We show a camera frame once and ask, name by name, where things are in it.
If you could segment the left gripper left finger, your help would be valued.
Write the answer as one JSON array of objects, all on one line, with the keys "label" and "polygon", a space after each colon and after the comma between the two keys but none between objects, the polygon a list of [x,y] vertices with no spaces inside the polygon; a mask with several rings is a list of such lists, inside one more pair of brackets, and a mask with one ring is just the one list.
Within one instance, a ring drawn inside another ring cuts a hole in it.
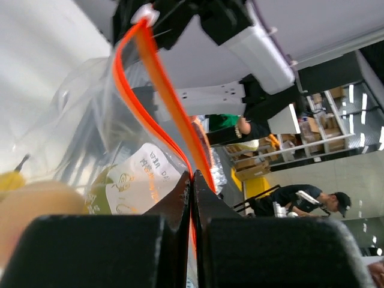
[{"label": "left gripper left finger", "polygon": [[190,175],[143,215],[50,215],[23,232],[2,287],[185,287]]}]

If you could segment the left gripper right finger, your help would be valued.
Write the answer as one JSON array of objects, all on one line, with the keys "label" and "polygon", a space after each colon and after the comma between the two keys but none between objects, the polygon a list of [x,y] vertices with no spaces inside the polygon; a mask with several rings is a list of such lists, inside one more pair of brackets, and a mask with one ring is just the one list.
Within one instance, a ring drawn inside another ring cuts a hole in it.
[{"label": "left gripper right finger", "polygon": [[340,221],[242,217],[200,171],[193,178],[192,216],[200,287],[374,286]]}]

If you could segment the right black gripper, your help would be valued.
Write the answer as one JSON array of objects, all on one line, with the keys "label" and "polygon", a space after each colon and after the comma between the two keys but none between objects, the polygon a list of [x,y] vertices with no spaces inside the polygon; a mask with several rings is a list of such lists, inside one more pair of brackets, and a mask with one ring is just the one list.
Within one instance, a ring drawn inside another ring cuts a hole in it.
[{"label": "right black gripper", "polygon": [[151,4],[160,12],[152,27],[155,42],[160,49],[170,50],[194,16],[199,16],[202,30],[218,46],[253,25],[245,1],[119,1],[112,17],[113,45],[132,27],[130,20],[145,4]]}]

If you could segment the yellow green mango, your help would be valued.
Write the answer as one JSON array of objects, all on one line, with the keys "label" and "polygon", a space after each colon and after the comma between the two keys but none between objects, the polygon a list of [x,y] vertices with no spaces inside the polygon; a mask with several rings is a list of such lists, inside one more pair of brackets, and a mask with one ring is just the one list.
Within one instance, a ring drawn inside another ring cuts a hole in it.
[{"label": "yellow green mango", "polygon": [[111,210],[106,197],[107,184],[113,184],[113,180],[108,177],[108,173],[116,165],[105,168],[92,183],[89,191],[85,195],[85,214],[110,215]]}]

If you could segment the clear orange zip top bag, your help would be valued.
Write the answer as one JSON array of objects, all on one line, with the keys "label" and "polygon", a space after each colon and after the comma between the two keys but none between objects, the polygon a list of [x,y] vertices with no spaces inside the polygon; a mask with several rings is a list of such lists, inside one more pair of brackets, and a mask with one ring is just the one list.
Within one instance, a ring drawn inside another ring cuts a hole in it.
[{"label": "clear orange zip top bag", "polygon": [[[212,157],[183,108],[156,46],[148,18],[143,17],[110,56],[90,59],[72,71],[36,120],[28,118],[26,101],[2,97],[1,174],[14,170],[29,154],[21,170],[26,185],[58,181],[85,199],[97,176],[116,165],[108,173],[113,184],[106,186],[110,215],[143,215],[175,188],[183,173],[189,173],[185,287],[200,287],[191,215],[192,177],[202,172],[215,192]],[[1,268],[1,278],[6,267]]]}]

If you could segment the orange fruit with leaf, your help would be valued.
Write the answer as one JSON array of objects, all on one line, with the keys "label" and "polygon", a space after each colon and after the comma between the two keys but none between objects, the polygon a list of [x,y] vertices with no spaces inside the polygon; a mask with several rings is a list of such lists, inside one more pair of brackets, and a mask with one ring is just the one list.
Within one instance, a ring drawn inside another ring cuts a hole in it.
[{"label": "orange fruit with leaf", "polygon": [[84,205],[79,192],[58,181],[35,182],[10,192],[1,202],[1,268],[31,221],[42,215],[80,214]]}]

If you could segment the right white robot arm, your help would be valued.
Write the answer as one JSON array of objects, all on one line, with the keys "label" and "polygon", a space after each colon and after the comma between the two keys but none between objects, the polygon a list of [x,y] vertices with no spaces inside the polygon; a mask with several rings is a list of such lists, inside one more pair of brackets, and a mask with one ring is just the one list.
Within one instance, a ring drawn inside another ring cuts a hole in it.
[{"label": "right white robot arm", "polygon": [[362,80],[382,1],[120,1],[113,41],[147,17],[189,115],[269,119],[302,96]]}]

